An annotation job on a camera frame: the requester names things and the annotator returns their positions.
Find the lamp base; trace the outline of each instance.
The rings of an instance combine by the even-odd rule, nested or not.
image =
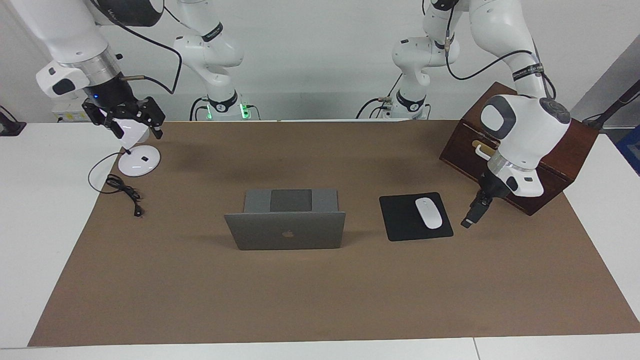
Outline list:
[[[130,150],[131,154],[124,154],[118,162],[118,169],[125,176],[144,176],[155,170],[160,164],[160,152],[153,146],[141,145]]]

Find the mouse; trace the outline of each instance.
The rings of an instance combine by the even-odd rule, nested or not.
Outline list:
[[[442,226],[442,215],[433,200],[423,197],[415,201],[415,206],[418,208],[424,225],[429,229],[435,230]]]

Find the table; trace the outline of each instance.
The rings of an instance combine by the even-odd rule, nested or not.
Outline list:
[[[106,154],[117,151],[118,142],[91,124],[30,124],[23,135],[0,142],[0,347],[23,347],[95,204],[97,193],[86,185],[88,169]],[[113,162],[95,172],[96,183],[106,177]],[[609,267],[636,316],[640,311],[640,178],[605,136],[596,142],[582,174],[566,191],[574,210]],[[43,196],[49,201],[42,202]],[[0,358],[86,357],[87,352],[105,358],[138,354],[206,354],[294,358],[313,352],[332,357],[354,354],[373,358],[484,359],[541,356],[553,349],[558,357],[578,357],[582,352],[598,358],[616,349],[631,359],[640,335],[456,340],[373,341],[353,343],[304,343],[264,345],[158,345],[151,347],[93,347],[68,349],[2,350]]]

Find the laptop lid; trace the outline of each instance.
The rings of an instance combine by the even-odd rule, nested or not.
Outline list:
[[[240,250],[337,249],[344,212],[241,213],[225,220]]]

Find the laptop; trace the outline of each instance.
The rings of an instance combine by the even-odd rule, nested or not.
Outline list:
[[[346,214],[335,189],[249,190],[225,220],[240,250],[338,249]]]

